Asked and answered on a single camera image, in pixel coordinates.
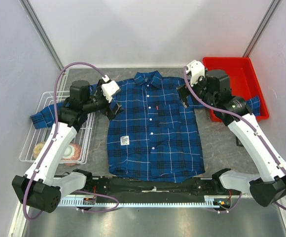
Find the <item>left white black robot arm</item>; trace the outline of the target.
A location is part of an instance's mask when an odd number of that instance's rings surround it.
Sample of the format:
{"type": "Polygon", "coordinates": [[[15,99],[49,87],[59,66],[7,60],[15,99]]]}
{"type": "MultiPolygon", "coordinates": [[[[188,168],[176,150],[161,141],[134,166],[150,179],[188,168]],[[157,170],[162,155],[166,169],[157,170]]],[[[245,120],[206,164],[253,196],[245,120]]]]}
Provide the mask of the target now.
{"type": "Polygon", "coordinates": [[[90,84],[85,80],[72,83],[69,97],[55,109],[55,122],[38,157],[24,175],[16,175],[12,180],[12,187],[24,208],[29,206],[51,213],[61,198],[77,191],[82,194],[92,192],[91,172],[75,169],[60,179],[54,179],[54,175],[66,149],[90,113],[102,111],[112,120],[122,111],[119,104],[113,109],[109,107],[119,91],[118,84],[108,77],[99,80],[95,92],[90,91],[90,84]]]}

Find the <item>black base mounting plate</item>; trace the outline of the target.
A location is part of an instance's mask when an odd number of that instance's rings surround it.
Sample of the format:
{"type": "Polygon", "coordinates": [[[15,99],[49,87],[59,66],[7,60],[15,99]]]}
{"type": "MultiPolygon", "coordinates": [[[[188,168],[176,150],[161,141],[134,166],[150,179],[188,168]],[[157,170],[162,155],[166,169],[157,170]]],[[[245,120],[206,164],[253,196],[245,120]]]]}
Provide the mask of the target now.
{"type": "Polygon", "coordinates": [[[239,191],[218,188],[211,178],[189,178],[182,183],[140,181],[131,178],[94,176],[85,190],[121,200],[199,200],[204,196],[237,196],[239,191]]]}

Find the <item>red plastic bin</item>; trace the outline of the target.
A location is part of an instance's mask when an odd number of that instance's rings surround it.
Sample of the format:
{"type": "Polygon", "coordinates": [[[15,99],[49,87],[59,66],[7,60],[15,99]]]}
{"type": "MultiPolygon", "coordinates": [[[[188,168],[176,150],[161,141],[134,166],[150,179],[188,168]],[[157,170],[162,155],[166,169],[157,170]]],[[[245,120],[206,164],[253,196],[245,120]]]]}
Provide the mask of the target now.
{"type": "Polygon", "coordinates": [[[204,57],[203,64],[208,70],[221,69],[229,75],[233,95],[240,96],[250,103],[257,121],[269,118],[268,109],[249,58],[204,57]]]}

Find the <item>aluminium slotted rail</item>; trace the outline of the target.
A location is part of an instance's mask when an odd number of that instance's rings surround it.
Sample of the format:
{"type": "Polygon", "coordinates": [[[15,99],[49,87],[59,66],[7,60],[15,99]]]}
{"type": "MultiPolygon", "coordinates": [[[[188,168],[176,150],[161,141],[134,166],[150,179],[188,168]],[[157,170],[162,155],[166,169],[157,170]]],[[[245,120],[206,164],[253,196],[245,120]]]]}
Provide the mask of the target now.
{"type": "MultiPolygon", "coordinates": [[[[135,199],[135,200],[121,200],[119,199],[119,208],[122,207],[152,207],[152,208],[219,208],[221,204],[225,204],[224,201],[216,200],[213,197],[204,196],[200,197],[199,200],[174,200],[165,198],[164,200],[151,200],[151,199],[135,199]]],[[[59,207],[115,207],[116,203],[113,200],[105,200],[101,197],[90,197],[82,195],[69,195],[63,198],[59,207]]]]}

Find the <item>pink patterned ceramic bowl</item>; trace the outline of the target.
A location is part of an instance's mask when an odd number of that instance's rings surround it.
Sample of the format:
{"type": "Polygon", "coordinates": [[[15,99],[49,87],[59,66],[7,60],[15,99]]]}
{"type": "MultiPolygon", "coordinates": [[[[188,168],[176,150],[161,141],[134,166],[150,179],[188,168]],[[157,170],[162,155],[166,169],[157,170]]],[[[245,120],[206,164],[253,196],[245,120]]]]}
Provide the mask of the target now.
{"type": "Polygon", "coordinates": [[[77,164],[76,162],[80,159],[80,155],[81,146],[75,143],[70,143],[66,148],[61,161],[63,161],[63,164],[66,166],[73,166],[77,164]]]}

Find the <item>beige ceramic bowl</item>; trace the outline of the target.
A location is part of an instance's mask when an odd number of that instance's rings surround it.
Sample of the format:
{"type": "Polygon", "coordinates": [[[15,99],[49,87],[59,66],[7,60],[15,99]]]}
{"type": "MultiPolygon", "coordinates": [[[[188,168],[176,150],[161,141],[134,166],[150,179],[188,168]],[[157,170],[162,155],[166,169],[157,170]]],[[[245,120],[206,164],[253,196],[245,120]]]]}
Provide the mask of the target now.
{"type": "Polygon", "coordinates": [[[45,145],[45,142],[40,142],[40,143],[37,143],[33,149],[33,159],[37,159],[37,157],[39,156],[42,148],[44,147],[45,145]]]}

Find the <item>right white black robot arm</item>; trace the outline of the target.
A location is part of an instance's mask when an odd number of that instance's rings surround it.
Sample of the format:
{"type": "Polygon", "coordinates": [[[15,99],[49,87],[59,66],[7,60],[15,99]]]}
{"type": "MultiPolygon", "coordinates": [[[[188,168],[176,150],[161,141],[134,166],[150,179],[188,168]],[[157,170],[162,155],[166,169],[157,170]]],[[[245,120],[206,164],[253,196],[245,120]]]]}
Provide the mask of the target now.
{"type": "Polygon", "coordinates": [[[246,174],[225,168],[212,175],[212,191],[223,194],[237,190],[250,194],[261,206],[277,203],[286,196],[286,161],[267,139],[246,100],[235,96],[230,77],[224,70],[192,66],[183,68],[185,83],[178,89],[188,106],[187,96],[214,111],[215,115],[235,134],[257,167],[258,174],[246,174]]]}

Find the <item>black brooch box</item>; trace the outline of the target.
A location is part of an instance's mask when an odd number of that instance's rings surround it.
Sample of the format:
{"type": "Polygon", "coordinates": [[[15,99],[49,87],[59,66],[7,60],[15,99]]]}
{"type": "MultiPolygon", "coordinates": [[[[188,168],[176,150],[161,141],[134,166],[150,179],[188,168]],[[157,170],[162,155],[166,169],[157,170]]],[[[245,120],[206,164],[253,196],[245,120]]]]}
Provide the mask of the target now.
{"type": "Polygon", "coordinates": [[[236,137],[236,145],[237,145],[238,147],[243,147],[243,144],[242,144],[242,142],[239,140],[238,137],[236,137]]]}

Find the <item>blue plaid shirt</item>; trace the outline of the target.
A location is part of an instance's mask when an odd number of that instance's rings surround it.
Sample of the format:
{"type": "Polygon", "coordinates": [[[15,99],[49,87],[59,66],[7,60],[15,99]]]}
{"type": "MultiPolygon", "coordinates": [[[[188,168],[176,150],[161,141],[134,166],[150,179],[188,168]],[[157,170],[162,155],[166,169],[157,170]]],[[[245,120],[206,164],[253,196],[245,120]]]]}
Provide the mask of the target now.
{"type": "Polygon", "coordinates": [[[182,182],[205,172],[195,105],[184,107],[179,77],[158,71],[118,82],[121,113],[109,123],[109,173],[143,181],[182,182]]]}

